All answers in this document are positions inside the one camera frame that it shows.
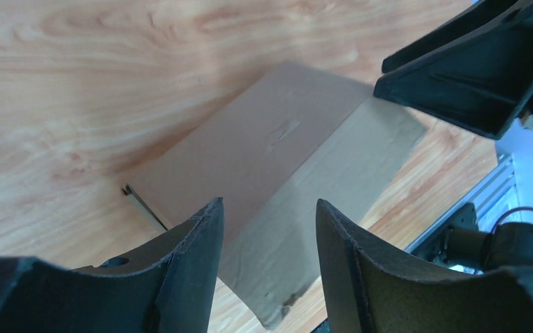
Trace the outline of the brown cardboard paper box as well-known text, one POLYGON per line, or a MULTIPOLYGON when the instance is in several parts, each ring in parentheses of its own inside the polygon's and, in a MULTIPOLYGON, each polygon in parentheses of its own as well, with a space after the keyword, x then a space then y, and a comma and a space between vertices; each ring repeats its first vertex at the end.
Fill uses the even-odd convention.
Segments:
POLYGON ((274 330, 320 275, 317 201, 360 220, 425 133, 371 85, 283 62, 143 165, 125 192, 166 229, 222 198, 219 279, 274 330))

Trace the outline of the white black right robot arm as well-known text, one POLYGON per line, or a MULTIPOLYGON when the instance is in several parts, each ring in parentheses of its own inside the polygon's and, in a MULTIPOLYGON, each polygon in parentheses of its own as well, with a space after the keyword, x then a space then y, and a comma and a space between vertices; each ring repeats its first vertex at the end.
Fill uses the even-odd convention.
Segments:
MULTIPOLYGON (((375 97, 498 140, 519 119, 533 130, 533 1, 478 1, 382 63, 375 97)), ((533 225, 449 225, 421 244, 430 262, 490 271, 533 266, 533 225)))

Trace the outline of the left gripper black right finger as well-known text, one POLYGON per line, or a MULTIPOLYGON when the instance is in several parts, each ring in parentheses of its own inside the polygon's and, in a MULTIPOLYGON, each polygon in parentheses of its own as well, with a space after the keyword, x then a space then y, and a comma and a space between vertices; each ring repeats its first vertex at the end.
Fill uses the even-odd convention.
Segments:
POLYGON ((316 204, 332 332, 533 332, 533 266, 438 265, 316 204))

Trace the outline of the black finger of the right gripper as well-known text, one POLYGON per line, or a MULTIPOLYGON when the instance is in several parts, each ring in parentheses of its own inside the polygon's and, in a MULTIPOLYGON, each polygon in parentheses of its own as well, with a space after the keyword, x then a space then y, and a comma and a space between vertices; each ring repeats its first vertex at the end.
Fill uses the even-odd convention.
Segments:
POLYGON ((533 130, 533 1, 390 71, 374 95, 500 139, 533 130))
POLYGON ((416 41, 386 57, 382 62, 384 74, 416 60, 426 53, 447 45, 456 39, 477 30, 497 17, 531 4, 531 1, 483 0, 476 1, 469 8, 416 41))

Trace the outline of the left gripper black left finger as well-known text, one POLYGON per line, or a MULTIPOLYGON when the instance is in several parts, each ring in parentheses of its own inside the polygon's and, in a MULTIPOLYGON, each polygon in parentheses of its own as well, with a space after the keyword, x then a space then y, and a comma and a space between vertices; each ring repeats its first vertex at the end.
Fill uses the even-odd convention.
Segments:
POLYGON ((0 257, 0 332, 206 332, 223 230, 215 198, 100 266, 0 257))

